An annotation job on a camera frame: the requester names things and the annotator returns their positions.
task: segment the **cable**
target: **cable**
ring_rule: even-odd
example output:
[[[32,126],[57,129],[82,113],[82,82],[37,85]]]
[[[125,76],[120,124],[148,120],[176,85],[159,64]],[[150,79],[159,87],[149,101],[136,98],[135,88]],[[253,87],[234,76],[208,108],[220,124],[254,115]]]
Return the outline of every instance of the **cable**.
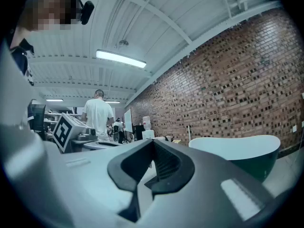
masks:
[[[296,154],[296,157],[295,157],[294,161],[293,161],[292,164],[290,165],[290,168],[292,167],[292,165],[295,163],[296,159],[297,159],[298,156],[299,156],[300,149],[301,149],[301,146],[302,146],[302,141],[303,141],[303,135],[304,135],[304,129],[302,130],[302,137],[301,137],[301,142],[300,142],[300,146],[299,146],[299,149],[298,149],[298,153]]]

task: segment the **white bathtub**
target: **white bathtub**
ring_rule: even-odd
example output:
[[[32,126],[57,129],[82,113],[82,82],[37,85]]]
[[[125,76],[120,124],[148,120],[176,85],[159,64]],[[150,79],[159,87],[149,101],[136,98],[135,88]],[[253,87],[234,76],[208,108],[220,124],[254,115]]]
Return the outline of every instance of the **white bathtub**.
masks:
[[[280,140],[271,135],[247,138],[196,138],[189,147],[216,154],[263,181],[277,159]]]

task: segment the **ceiling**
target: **ceiling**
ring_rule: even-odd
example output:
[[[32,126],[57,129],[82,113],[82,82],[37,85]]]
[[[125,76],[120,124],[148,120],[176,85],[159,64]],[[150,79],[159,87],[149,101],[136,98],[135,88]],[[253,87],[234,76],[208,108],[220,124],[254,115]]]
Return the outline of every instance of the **ceiling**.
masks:
[[[90,0],[86,25],[32,32],[28,54],[35,88],[58,106],[84,106],[94,91],[124,107],[162,73],[208,39],[265,10],[276,0]],[[129,45],[120,45],[121,40]],[[141,69],[96,59],[102,49],[147,63]]]

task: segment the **ceiling light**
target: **ceiling light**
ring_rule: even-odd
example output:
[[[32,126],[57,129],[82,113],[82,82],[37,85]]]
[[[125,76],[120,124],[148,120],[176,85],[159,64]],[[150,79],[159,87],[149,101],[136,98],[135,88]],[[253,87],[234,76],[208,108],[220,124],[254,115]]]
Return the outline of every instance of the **ceiling light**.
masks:
[[[120,101],[105,101],[107,103],[120,103]]]
[[[63,99],[46,99],[46,101],[60,102],[60,101],[63,101]]]
[[[117,61],[117,62],[121,62],[121,63],[126,63],[126,64],[130,64],[133,66],[141,67],[141,68],[143,68],[147,65],[143,61],[136,60],[136,59],[133,59],[130,57],[125,57],[125,56],[115,54],[112,52],[102,51],[102,50],[96,51],[96,57],[102,58],[102,59],[107,59],[107,60],[112,60],[112,61]]]

